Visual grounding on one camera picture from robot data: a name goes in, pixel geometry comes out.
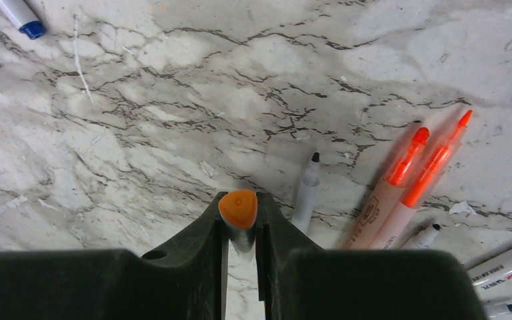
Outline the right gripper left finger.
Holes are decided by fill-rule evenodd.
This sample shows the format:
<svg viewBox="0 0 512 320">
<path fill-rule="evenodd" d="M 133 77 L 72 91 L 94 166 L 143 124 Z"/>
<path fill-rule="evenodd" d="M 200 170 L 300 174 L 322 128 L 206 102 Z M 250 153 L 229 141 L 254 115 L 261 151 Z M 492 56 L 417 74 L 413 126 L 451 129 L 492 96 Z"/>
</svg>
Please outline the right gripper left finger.
<svg viewBox="0 0 512 320">
<path fill-rule="evenodd" d="M 142 256 L 1 251 L 0 319 L 223 319 L 227 254 L 217 200 Z"/>
</svg>

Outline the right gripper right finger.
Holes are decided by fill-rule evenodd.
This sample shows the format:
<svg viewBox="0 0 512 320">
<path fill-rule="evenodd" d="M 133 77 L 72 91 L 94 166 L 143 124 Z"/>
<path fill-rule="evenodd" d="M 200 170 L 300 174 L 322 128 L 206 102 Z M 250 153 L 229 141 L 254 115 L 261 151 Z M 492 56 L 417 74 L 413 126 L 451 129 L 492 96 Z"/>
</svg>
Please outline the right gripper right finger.
<svg viewBox="0 0 512 320">
<path fill-rule="evenodd" d="M 467 272 L 432 250 L 323 249 L 257 196 L 259 299 L 267 319 L 485 319 Z"/>
</svg>

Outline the peach orange highlighter pen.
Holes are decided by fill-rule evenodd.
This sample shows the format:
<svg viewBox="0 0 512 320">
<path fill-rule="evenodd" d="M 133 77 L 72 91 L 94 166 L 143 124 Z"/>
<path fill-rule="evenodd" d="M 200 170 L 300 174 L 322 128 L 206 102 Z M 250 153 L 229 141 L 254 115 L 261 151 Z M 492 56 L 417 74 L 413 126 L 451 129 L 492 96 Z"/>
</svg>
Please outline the peach orange highlighter pen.
<svg viewBox="0 0 512 320">
<path fill-rule="evenodd" d="M 429 139 L 427 127 L 420 127 L 400 142 L 397 152 L 364 204 L 353 228 L 341 242 L 342 249 L 366 249 L 403 194 Z"/>
</svg>

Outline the black cap marker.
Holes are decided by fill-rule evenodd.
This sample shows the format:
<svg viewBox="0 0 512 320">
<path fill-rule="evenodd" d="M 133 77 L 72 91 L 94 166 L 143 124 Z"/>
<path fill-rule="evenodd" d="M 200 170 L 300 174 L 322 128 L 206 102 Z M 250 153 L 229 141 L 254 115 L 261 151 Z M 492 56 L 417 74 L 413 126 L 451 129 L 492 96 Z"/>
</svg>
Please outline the black cap marker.
<svg viewBox="0 0 512 320">
<path fill-rule="evenodd" d="M 304 170 L 296 194 L 295 207 L 291 222 L 302 233 L 307 234 L 311 216 L 319 193 L 320 154 L 314 152 Z"/>
</svg>

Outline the light blue cap marker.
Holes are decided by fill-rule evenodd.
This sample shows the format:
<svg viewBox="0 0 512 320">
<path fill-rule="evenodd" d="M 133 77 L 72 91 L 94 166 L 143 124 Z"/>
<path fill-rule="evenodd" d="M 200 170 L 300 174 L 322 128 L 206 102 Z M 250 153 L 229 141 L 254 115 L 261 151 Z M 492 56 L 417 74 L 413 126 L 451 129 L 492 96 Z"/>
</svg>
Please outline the light blue cap marker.
<svg viewBox="0 0 512 320">
<path fill-rule="evenodd" d="M 254 256 L 257 194 L 248 189 L 232 191 L 218 202 L 219 214 L 235 252 L 244 260 Z"/>
</svg>

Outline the red cap marker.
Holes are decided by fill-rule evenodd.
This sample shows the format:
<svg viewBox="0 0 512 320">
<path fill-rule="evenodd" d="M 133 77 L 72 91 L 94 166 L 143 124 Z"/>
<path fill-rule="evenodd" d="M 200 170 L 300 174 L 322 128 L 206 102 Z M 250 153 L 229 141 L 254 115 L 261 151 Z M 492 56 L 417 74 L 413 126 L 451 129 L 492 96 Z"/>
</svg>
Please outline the red cap marker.
<svg viewBox="0 0 512 320">
<path fill-rule="evenodd" d="M 402 246 L 402 249 L 426 249 L 431 246 L 435 238 L 439 235 L 441 226 L 438 223 L 433 223 L 425 229 L 418 232 L 407 240 Z"/>
</svg>

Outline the blue cap marker pen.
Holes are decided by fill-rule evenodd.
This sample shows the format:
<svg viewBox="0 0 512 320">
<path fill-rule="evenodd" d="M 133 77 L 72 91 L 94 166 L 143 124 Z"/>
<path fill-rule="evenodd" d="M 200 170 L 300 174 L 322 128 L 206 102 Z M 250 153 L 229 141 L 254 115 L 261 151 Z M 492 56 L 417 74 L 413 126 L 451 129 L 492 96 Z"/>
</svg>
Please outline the blue cap marker pen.
<svg viewBox="0 0 512 320">
<path fill-rule="evenodd" d="M 483 307 L 488 319 L 512 314 L 512 303 L 486 304 Z"/>
</svg>

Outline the green cap marker pen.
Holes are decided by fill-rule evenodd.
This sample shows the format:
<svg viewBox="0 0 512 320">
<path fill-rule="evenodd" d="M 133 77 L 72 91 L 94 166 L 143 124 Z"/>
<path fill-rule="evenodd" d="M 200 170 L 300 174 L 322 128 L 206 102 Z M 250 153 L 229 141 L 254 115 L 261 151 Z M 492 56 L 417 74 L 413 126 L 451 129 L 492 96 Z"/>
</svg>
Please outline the green cap marker pen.
<svg viewBox="0 0 512 320">
<path fill-rule="evenodd" d="M 468 270 L 473 286 L 488 290 L 512 279 L 512 249 Z"/>
</svg>

